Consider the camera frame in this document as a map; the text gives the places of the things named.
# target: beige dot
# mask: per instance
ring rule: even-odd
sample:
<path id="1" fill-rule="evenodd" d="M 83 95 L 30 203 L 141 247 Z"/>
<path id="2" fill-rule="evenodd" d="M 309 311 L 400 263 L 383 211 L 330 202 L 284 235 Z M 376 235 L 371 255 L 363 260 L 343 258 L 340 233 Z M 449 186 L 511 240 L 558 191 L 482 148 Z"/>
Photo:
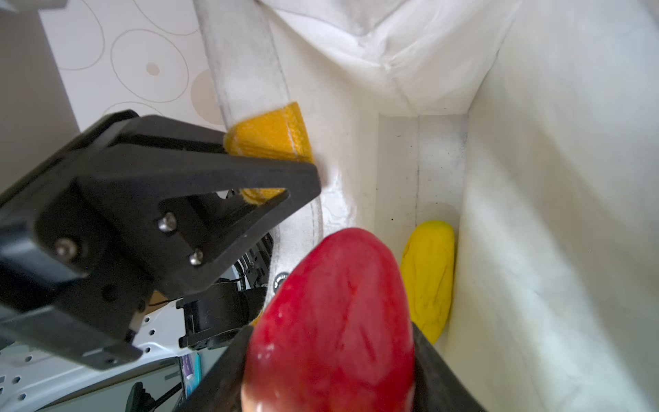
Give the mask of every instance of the beige dot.
<path id="1" fill-rule="evenodd" d="M 155 63 L 147 63 L 146 72 L 152 76 L 157 76 L 160 74 L 160 68 Z"/>
<path id="2" fill-rule="evenodd" d="M 209 70 L 202 71 L 192 81 L 190 98 L 194 110 L 203 120 L 214 125 L 224 125 L 222 112 L 220 112 L 215 100 L 215 88 Z"/>

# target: red toy vegetable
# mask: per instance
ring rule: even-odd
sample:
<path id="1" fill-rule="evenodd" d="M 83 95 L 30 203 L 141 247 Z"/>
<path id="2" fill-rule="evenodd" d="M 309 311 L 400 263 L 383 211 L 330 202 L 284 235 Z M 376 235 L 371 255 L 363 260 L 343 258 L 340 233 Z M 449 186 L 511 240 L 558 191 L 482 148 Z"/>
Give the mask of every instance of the red toy vegetable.
<path id="1" fill-rule="evenodd" d="M 243 410 L 405 412 L 413 395 L 411 321 L 391 251 L 361 229 L 327 237 L 254 329 Z"/>

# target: red fruit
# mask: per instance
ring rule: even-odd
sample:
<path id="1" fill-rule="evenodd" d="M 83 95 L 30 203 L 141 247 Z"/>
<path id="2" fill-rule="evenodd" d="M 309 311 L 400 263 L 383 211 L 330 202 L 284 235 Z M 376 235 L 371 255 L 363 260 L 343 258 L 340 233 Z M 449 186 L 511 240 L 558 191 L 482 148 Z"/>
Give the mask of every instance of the red fruit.
<path id="1" fill-rule="evenodd" d="M 243 410 L 410 411 L 414 343 L 398 265 L 371 233 L 327 237 L 252 334 Z"/>

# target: red pepper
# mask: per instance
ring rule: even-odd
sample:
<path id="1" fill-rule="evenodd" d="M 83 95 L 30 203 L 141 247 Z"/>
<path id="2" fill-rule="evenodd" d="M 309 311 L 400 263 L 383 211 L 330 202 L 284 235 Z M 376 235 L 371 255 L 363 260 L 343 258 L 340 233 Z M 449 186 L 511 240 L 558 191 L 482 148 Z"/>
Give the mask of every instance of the red pepper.
<path id="1" fill-rule="evenodd" d="M 243 410 L 410 411 L 414 343 L 391 251 L 337 232 L 291 273 L 249 343 Z"/>

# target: patterned surface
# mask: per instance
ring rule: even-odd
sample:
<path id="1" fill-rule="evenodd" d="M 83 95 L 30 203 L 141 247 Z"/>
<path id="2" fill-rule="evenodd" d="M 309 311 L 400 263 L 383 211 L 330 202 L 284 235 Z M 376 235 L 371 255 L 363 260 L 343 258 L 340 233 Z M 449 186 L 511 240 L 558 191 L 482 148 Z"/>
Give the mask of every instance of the patterned surface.
<path id="1" fill-rule="evenodd" d="M 191 0 L 69 0 L 40 15 L 81 130 L 126 109 L 225 130 Z"/>

